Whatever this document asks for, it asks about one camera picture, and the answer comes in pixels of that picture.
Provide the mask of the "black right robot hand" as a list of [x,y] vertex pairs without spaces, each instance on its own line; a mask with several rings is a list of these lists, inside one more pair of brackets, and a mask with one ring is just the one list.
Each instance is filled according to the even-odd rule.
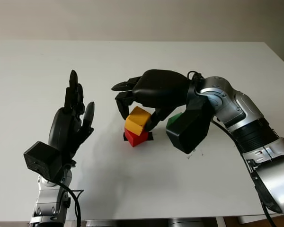
[[151,69],[115,84],[111,90],[119,92],[115,100],[123,119],[128,117],[133,102],[155,109],[145,124],[145,130],[151,131],[177,107],[186,104],[189,85],[190,80],[178,72]]

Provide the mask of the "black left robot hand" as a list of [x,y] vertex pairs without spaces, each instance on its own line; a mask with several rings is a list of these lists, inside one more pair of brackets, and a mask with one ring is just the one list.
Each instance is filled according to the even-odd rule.
[[76,165],[73,158],[77,150],[94,131],[95,102],[84,105],[83,98],[83,87],[72,70],[64,106],[56,112],[49,134],[49,145],[60,152],[63,166]]

